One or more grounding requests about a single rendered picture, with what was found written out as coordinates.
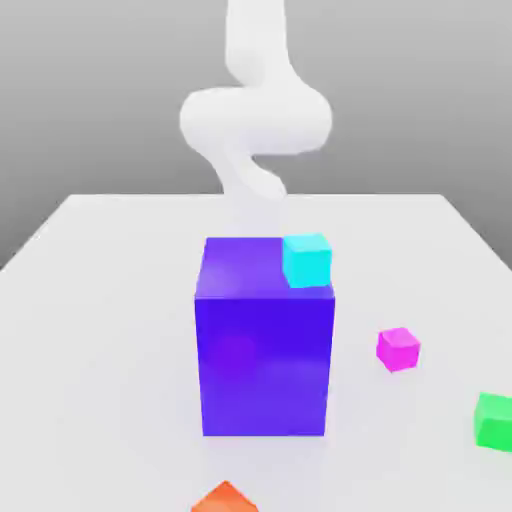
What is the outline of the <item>small cyan cube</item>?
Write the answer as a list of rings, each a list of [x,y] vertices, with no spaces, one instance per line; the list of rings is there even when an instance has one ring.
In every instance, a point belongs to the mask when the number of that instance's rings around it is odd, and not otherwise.
[[[331,284],[332,248],[321,233],[287,235],[282,239],[282,271],[291,288]]]

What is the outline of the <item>small magenta cube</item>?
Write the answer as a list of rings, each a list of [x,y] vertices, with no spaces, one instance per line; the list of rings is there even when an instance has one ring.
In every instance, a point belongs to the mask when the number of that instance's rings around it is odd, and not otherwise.
[[[415,368],[421,349],[420,341],[405,327],[380,331],[376,356],[393,373]]]

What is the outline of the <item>small orange cube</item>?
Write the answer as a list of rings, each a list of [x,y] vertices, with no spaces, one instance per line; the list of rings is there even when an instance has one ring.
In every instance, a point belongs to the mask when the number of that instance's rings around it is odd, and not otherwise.
[[[223,481],[191,507],[190,512],[259,512],[229,481]]]

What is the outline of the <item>small green cube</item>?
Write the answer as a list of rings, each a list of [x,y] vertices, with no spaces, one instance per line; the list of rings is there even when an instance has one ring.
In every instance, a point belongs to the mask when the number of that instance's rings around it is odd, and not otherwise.
[[[512,453],[512,397],[482,392],[473,427],[477,446]]]

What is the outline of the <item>large purple box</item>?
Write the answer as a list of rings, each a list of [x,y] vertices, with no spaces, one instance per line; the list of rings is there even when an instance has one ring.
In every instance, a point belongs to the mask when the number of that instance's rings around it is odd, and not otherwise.
[[[194,296],[206,436],[321,436],[332,286],[292,288],[279,238],[209,237]]]

